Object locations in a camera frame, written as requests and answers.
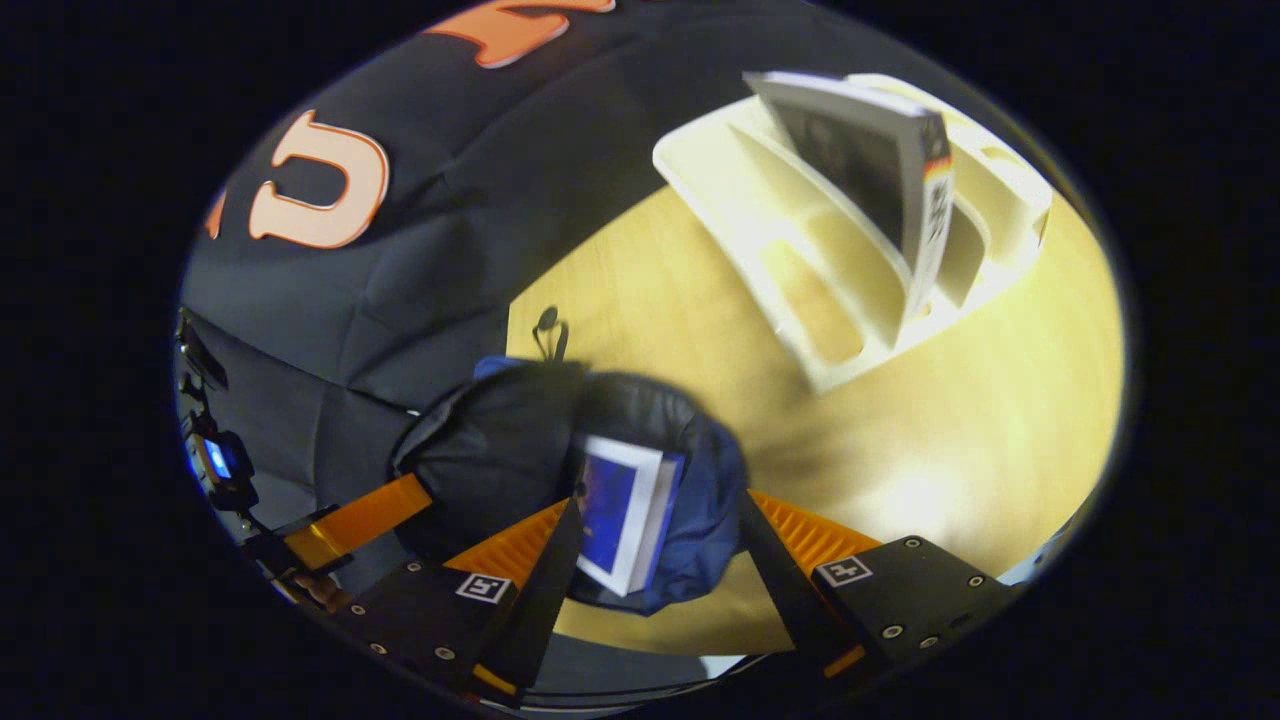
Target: orange letter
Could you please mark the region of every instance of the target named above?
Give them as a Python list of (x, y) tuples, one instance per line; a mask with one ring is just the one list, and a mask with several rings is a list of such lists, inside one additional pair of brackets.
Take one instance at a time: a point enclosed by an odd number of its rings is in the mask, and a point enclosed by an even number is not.
[(614, 0), (492, 0), (453, 15), (425, 32), (452, 35), (480, 46), (476, 64), (493, 69), (509, 65), (559, 37), (568, 28), (564, 15), (530, 18), (507, 8), (562, 8), (608, 13)]
[(275, 146), (271, 167), (279, 168), (289, 158), (333, 165), (347, 178), (342, 197), (320, 208), (282, 197), (275, 183), (266, 181), (248, 213), (253, 240), (270, 234), (310, 247), (342, 247), (365, 232), (387, 197), (390, 163), (383, 147), (366, 135), (312, 122), (315, 115), (307, 110), (294, 120)]

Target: fisheye lens view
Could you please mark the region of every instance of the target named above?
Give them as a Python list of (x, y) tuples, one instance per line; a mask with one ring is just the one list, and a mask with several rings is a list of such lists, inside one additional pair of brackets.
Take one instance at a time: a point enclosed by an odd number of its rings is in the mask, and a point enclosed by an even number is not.
[(490, 0), (294, 100), (192, 218), (182, 482), (406, 683), (858, 697), (998, 621), (1105, 487), (1096, 213), (855, 17)]

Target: white book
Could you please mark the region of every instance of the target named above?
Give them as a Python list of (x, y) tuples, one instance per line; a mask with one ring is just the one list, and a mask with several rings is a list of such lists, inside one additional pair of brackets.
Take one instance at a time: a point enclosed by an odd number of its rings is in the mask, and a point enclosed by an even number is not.
[(790, 72), (744, 73), (800, 159), (861, 211), (911, 270), (905, 315), (924, 309), (955, 182), (942, 115), (892, 92)]
[(682, 460), (599, 436), (577, 436), (573, 445), (584, 532), (577, 566), (618, 596), (644, 589), (662, 552)]

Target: wooden table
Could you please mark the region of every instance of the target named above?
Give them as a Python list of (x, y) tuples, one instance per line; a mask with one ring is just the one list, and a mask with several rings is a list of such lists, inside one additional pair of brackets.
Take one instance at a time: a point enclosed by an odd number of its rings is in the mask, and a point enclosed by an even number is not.
[[(600, 229), (511, 305), (507, 352), (548, 305), (566, 357), (689, 391), (732, 429), (750, 486), (881, 541), (918, 533), (998, 575), (1093, 488), (1124, 382), (1110, 266), (1055, 196), (1044, 249), (1011, 290), (942, 334), (814, 396), (746, 287), (666, 187)], [(652, 618), (566, 601), (556, 632), (680, 655), (788, 650), (748, 553), (717, 589)]]

